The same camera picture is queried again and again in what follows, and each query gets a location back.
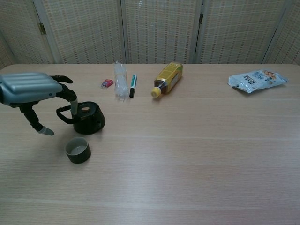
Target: kettle handle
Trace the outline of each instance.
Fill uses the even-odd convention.
[[[65,107],[61,107],[61,108],[58,108],[56,110],[56,115],[62,120],[64,121],[65,123],[67,124],[75,124],[75,123],[78,123],[81,119],[80,117],[76,116],[76,115],[73,115],[73,118],[70,119],[70,118],[67,118],[65,117],[63,114],[61,114],[61,112],[64,112],[64,111],[67,111],[67,110],[70,110],[71,109],[71,106],[70,105],[67,105]]]

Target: chip bag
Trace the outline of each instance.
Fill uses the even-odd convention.
[[[232,75],[228,79],[228,84],[231,87],[241,89],[247,93],[258,89],[271,88],[287,82],[288,80],[279,73],[266,69]]]

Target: wall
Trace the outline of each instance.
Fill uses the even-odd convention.
[[[58,63],[125,62],[117,0],[34,0]]]
[[[192,62],[200,14],[197,1],[124,0],[129,62]]]
[[[38,18],[30,0],[0,0],[0,32],[16,63],[53,63],[51,52],[38,28]]]
[[[259,64],[284,0],[205,0],[196,63]]]
[[[14,57],[0,33],[0,70],[14,63]]]
[[[300,0],[295,0],[266,61],[300,65]]]

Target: black kettle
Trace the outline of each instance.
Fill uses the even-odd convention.
[[[70,105],[59,108],[56,110],[56,114],[65,123],[73,124],[74,130],[82,135],[92,135],[105,125],[105,117],[95,102],[78,103],[77,114],[72,114],[71,119],[61,114],[70,109]]]

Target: robot finger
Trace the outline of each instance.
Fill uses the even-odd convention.
[[[38,116],[36,115],[35,111],[32,109],[34,103],[25,103],[20,105],[20,111],[24,114],[28,122],[31,124],[31,126],[39,133],[43,135],[54,135],[54,132],[43,126],[39,123]]]
[[[62,91],[56,93],[56,97],[63,98],[70,102],[71,112],[73,115],[77,114],[78,102],[74,91],[70,90],[66,85],[59,83],[62,86]]]
[[[67,76],[51,76],[51,77],[53,78],[53,80],[57,82],[73,83],[73,81]]]

